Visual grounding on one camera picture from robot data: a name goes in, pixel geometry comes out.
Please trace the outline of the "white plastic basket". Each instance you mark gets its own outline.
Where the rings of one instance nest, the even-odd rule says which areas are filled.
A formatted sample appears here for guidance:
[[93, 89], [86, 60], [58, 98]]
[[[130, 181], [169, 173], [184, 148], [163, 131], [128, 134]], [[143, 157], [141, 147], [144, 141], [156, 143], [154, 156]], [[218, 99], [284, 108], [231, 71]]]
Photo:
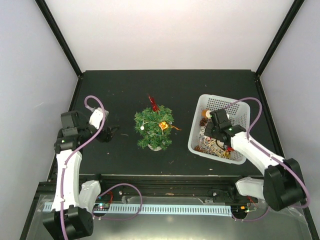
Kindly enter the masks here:
[[246, 161], [245, 156], [243, 156], [238, 151], [230, 151], [230, 159], [217, 157], [204, 153], [200, 145], [204, 140], [209, 140], [205, 137], [205, 127], [200, 126], [200, 120], [203, 118], [201, 113], [202, 110], [215, 111], [218, 109], [226, 108], [226, 113], [229, 116], [229, 119], [232, 125], [240, 125], [245, 129], [248, 129], [250, 126], [250, 106], [245, 102], [235, 102], [235, 99], [227, 98], [217, 95], [203, 94], [199, 97], [196, 109], [193, 116], [193, 121], [191, 125], [191, 130], [188, 139], [188, 149], [191, 153], [198, 155], [200, 157], [208, 158], [210, 160], [215, 160], [228, 164], [241, 165]]

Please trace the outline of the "white bulb string lights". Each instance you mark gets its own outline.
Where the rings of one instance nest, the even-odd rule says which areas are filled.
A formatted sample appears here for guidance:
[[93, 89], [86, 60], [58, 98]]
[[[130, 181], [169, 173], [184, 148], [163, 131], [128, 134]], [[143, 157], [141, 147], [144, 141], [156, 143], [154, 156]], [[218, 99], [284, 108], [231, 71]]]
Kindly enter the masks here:
[[164, 131], [159, 127], [159, 123], [155, 121], [143, 121], [138, 129], [150, 136], [161, 136], [164, 134]]

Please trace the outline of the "small green christmas tree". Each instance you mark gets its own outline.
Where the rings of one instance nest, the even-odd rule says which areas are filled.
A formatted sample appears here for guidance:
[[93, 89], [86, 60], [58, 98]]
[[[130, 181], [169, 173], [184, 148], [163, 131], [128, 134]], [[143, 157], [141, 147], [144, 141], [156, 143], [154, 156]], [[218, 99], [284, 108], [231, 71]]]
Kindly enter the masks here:
[[174, 122], [172, 110], [163, 105], [158, 111], [147, 107], [134, 115], [134, 130], [141, 137], [137, 145], [141, 148], [150, 148], [153, 151], [166, 150], [171, 144], [170, 138]]

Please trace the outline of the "red star tree topper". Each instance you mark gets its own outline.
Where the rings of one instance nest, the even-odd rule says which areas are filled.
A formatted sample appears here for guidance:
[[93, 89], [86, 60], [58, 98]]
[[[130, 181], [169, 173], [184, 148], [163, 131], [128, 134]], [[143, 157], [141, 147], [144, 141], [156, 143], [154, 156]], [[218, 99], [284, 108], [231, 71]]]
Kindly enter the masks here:
[[160, 108], [159, 108], [158, 104], [156, 103], [155, 98], [152, 97], [152, 96], [150, 96], [150, 95], [148, 95], [148, 99], [149, 99], [150, 104], [151, 104], [151, 109], [152, 109], [155, 113], [158, 114], [159, 111], [160, 111]]

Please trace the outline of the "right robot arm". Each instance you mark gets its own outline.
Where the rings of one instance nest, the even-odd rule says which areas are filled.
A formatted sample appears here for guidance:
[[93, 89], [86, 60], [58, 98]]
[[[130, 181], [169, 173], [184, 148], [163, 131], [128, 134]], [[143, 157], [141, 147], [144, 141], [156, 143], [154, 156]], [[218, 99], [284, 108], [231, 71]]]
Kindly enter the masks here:
[[255, 141], [240, 125], [232, 125], [225, 109], [205, 110], [208, 119], [204, 135], [224, 143], [249, 160], [263, 179], [245, 177], [228, 187], [228, 198], [234, 202], [244, 196], [266, 201], [275, 211], [292, 206], [307, 198], [301, 167], [293, 158], [285, 159]]

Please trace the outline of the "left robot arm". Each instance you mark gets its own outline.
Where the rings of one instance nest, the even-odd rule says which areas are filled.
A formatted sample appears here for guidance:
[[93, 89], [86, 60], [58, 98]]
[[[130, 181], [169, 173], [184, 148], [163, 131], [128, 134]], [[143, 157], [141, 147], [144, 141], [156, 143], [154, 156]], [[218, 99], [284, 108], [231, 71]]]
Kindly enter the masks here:
[[93, 109], [90, 118], [79, 111], [69, 111], [60, 116], [59, 130], [54, 150], [57, 160], [57, 180], [50, 213], [43, 225], [55, 240], [77, 240], [93, 233], [92, 211], [95, 200], [103, 199], [108, 192], [99, 177], [79, 183], [82, 149], [89, 140], [111, 141], [119, 126], [102, 128], [109, 112], [100, 107]]

